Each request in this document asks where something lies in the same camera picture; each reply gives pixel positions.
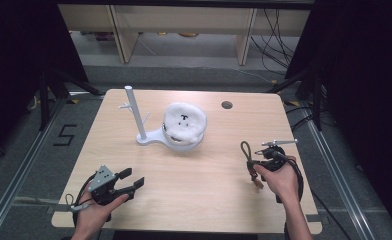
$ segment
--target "table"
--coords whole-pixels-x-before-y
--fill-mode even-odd
[[[65,191],[76,195],[84,181],[106,165],[112,172],[132,168],[133,174],[119,180],[116,189],[145,177],[135,199],[120,206],[104,227],[141,231],[185,231],[214,233],[282,233],[283,206],[267,188],[258,190],[251,182],[243,140],[252,152],[262,142],[292,140],[293,136],[281,99],[275,94],[134,90],[140,114],[150,113],[145,130],[158,129],[166,106],[187,102],[202,108],[208,119],[205,136],[195,149],[179,153],[163,144],[141,146],[133,114],[118,107],[128,102],[125,90],[109,90],[90,129]],[[231,109],[222,103],[232,103]],[[282,145],[286,154],[299,159],[295,144]],[[301,172],[305,175],[302,163]],[[306,181],[302,208],[316,216]],[[73,227],[72,214],[55,212],[55,227]],[[308,222],[313,234],[321,222]]]

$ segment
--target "light wood tabletop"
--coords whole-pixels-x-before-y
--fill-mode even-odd
[[[115,210],[104,227],[141,231],[217,233],[282,233],[283,206],[265,184],[257,189],[246,168],[240,143],[247,141],[253,152],[262,142],[293,140],[281,99],[276,94],[134,90],[142,118],[150,113],[144,128],[159,129],[165,108],[174,102],[199,106],[207,115],[202,142],[188,152],[175,152],[161,143],[141,146],[133,114],[118,108],[129,102],[124,89],[109,90],[77,159],[59,201],[76,197],[87,178],[101,165],[113,173],[132,168],[133,174],[118,180],[115,189],[130,186],[145,177],[135,198]],[[231,109],[222,103],[228,101]],[[306,216],[318,215],[296,144],[281,146],[298,159],[305,179],[301,201]],[[73,227],[71,212],[55,212],[55,227]],[[313,234],[321,222],[309,221]]]

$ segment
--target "floor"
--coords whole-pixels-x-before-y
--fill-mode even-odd
[[[233,77],[242,75],[248,85],[252,82],[261,85],[253,89],[248,88],[247,91],[262,91],[263,88],[271,87],[274,80],[279,82],[283,80],[283,74],[286,71],[283,65],[287,65],[286,58],[281,53],[281,46],[275,39],[271,45],[279,51],[270,49],[269,52],[279,59],[281,64],[260,53],[254,42],[257,42],[263,49],[264,40],[268,40],[267,37],[263,40],[261,36],[254,36],[245,66],[238,65],[232,36],[201,34],[195,37],[183,37],[176,33],[142,33],[133,56],[127,64],[120,62],[113,41],[97,41],[93,34],[81,34],[80,32],[71,32],[71,37],[88,72],[90,83],[103,89],[118,86],[118,82],[121,81],[118,74],[113,75],[112,71],[129,68],[136,69],[138,73],[141,73],[140,75],[147,74],[148,71],[165,74],[159,73],[165,69],[173,69],[177,72],[177,76],[180,71],[194,74],[208,72],[217,76],[218,81],[223,81],[222,83],[227,82],[227,79],[223,79],[223,75],[231,73]],[[282,40],[288,48],[293,50],[298,42],[296,37],[283,37]],[[161,75],[156,74],[145,76],[153,79],[161,78]],[[71,89],[73,89],[71,91],[80,91],[80,89],[74,89],[73,86]],[[296,108],[292,105],[295,101],[298,102],[296,104],[304,104],[294,97],[295,89],[297,89],[297,84],[280,93],[287,104],[286,110]],[[53,205],[59,200],[62,186],[65,185],[74,166],[80,146],[91,127],[100,102],[100,98],[83,98],[80,100],[79,109],[74,104],[67,103],[59,110],[56,117],[58,120],[53,123],[53,129],[59,131],[66,123],[80,123],[77,127],[79,130],[77,129],[74,133],[77,147],[66,148],[63,151],[53,150],[54,144],[60,141],[58,132],[55,130],[49,134],[43,146],[34,145],[34,139],[42,137],[37,131],[38,108],[30,111],[30,114],[24,116],[18,123],[16,131],[5,144],[9,151],[6,151],[4,156],[0,156],[0,199],[7,194],[6,189],[15,184],[19,185],[17,192],[13,193],[11,208],[1,217],[4,221],[0,225],[0,239],[60,239],[72,233],[71,229],[54,229],[50,223],[50,214],[53,212]],[[297,126],[295,124],[306,117],[306,114],[309,112],[289,113],[289,124]],[[333,118],[327,113],[322,115],[322,123],[324,129],[321,133],[316,131],[311,122],[294,131],[295,138],[304,140],[304,144],[298,146],[299,152],[304,160],[310,186],[319,195],[316,204],[322,217],[323,232],[315,236],[315,239],[392,239],[392,220],[380,199],[375,195],[368,179],[360,169],[356,168],[356,160],[339,132],[338,125],[336,126]],[[326,139],[326,142],[321,143],[318,139]],[[331,156],[326,156],[327,153],[320,150],[320,146],[324,144],[331,149]],[[21,181],[13,183],[12,179],[17,179],[17,170],[23,167],[24,159],[27,159],[30,154],[29,150],[33,148],[38,149],[38,159],[30,163],[29,170],[24,172],[24,177],[20,178]],[[335,165],[340,175],[332,173]],[[339,181],[347,185],[350,196],[345,196],[347,192],[338,186]],[[361,215],[351,214],[352,210],[348,209],[348,206],[358,207]],[[337,219],[344,231],[339,228],[339,224],[333,218]],[[112,231],[103,231],[99,239],[112,239],[112,236]],[[283,236],[259,234],[258,239],[283,239]]]

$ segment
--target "gray carpet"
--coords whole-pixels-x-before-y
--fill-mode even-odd
[[[242,73],[231,69],[96,66],[86,66],[85,69],[90,83],[102,91],[132,85],[135,89],[264,92],[272,86],[268,81],[277,79],[280,82],[283,79],[282,75],[267,71]],[[298,84],[295,84],[283,90],[280,93],[282,99],[284,101],[295,100],[294,93],[297,87]],[[71,91],[80,90],[69,84],[68,88]],[[31,172],[18,193],[17,201],[0,228],[0,239],[60,239],[72,233],[72,229],[59,229],[51,225],[51,209],[53,203],[57,202],[63,192],[100,104],[101,100],[80,99],[78,103],[66,104],[62,108]],[[38,133],[39,117],[39,109],[24,115],[16,130],[12,132],[9,142],[4,146],[6,155],[0,157],[0,196]],[[288,114],[290,125],[303,117],[301,110]],[[392,239],[392,220],[374,193],[368,179],[354,167],[356,160],[340,134],[338,125],[333,122],[327,112],[322,114],[322,120],[323,134],[356,199],[365,210],[373,232],[378,239]],[[76,125],[76,127],[67,128],[64,132],[74,135],[74,138],[69,146],[54,146],[57,143],[66,143],[67,139],[58,136],[65,124]],[[305,124],[298,128],[294,136],[299,140],[297,146],[312,190],[330,209],[351,238],[360,239],[308,126]],[[41,201],[36,202],[24,197],[38,198]],[[345,239],[342,231],[326,213],[324,207],[318,201],[316,204],[323,220],[323,231],[315,236],[315,239]],[[101,239],[111,239],[112,234],[112,231],[104,230]],[[284,239],[283,237],[281,234],[261,234],[258,239]]]

